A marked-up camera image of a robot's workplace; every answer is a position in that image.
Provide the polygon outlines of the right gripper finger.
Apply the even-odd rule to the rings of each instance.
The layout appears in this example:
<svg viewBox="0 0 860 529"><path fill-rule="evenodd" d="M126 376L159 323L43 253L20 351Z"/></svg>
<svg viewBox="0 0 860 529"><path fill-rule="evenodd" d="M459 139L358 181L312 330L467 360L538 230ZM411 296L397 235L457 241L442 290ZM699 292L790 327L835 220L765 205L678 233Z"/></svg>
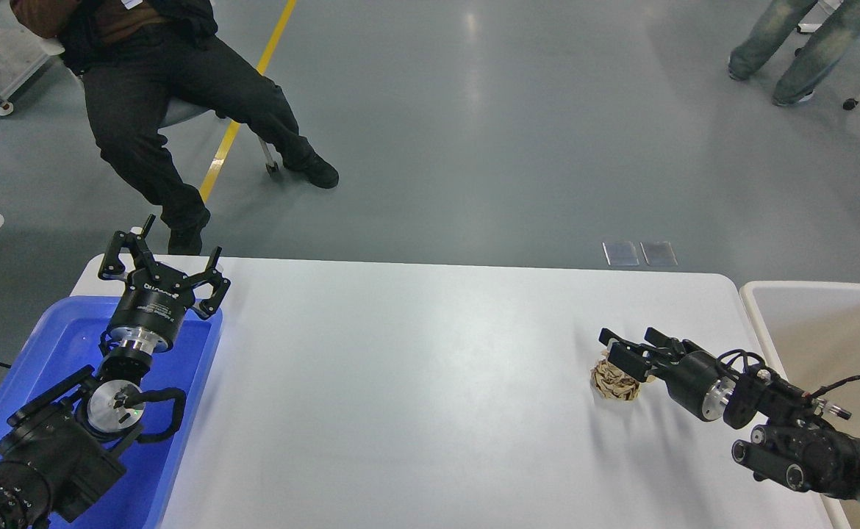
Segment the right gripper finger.
<svg viewBox="0 0 860 529"><path fill-rule="evenodd" d="M646 328L644 339L649 345L652 345L656 351L656 355L666 358L668 361L681 361L692 353L703 350L701 346L695 344L691 339L679 339L662 334L661 331L655 328Z"/></svg>
<svg viewBox="0 0 860 529"><path fill-rule="evenodd" d="M599 331L598 341L608 351L608 361L629 378L645 383L653 375L656 364L651 346L629 342L609 328Z"/></svg>

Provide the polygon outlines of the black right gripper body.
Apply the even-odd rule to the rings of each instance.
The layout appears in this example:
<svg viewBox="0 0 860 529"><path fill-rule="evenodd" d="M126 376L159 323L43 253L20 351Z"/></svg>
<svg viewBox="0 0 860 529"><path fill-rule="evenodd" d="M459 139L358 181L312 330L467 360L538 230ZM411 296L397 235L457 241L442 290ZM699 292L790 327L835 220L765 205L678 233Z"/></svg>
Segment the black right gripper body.
<svg viewBox="0 0 860 529"><path fill-rule="evenodd" d="M712 354L696 344L684 347L684 353L659 361L656 377L665 382L669 396L699 420L721 419L735 381L719 372Z"/></svg>

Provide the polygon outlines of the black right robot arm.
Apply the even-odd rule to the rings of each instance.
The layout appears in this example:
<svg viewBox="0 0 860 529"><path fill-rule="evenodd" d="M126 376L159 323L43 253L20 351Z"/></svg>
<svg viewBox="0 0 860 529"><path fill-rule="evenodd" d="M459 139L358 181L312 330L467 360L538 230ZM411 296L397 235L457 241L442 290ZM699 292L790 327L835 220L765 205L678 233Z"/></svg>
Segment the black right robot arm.
<svg viewBox="0 0 860 529"><path fill-rule="evenodd" d="M615 368L639 383L661 379L670 398L703 422L723 420L740 429L762 415L764 424L753 426L749 439L731 448L733 460L757 481L860 503L860 438L827 422L827 414L844 420L851 414L825 398L834 388L860 381L860 375L807 392L750 351L716 357L655 328L646 329L641 344L608 328L598 339Z"/></svg>

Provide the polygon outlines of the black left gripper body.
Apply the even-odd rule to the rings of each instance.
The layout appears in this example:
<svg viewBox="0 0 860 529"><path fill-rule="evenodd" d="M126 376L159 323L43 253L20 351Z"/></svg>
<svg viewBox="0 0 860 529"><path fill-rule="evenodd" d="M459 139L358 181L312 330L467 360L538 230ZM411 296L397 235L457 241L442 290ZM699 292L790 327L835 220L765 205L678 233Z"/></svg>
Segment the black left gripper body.
<svg viewBox="0 0 860 529"><path fill-rule="evenodd" d="M107 324L110 339L147 339L147 353L171 350L180 334L185 312L194 303L192 288L182 287L184 272L158 265L138 268L125 278L125 289Z"/></svg>

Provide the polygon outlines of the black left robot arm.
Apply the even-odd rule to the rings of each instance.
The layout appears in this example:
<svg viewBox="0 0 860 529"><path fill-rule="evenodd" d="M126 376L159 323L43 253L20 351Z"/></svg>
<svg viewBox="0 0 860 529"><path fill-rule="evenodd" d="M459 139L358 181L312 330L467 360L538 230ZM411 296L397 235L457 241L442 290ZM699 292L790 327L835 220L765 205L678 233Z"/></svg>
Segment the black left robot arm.
<svg viewBox="0 0 860 529"><path fill-rule="evenodd" d="M101 363L83 366L7 418L0 439L0 528L47 528L87 512L122 476L135 443L167 441L184 426L188 391L144 389L152 359L177 342L186 314L218 314L231 282L214 248L194 274L158 261L139 232L116 231L98 268L124 285L98 338Z"/></svg>

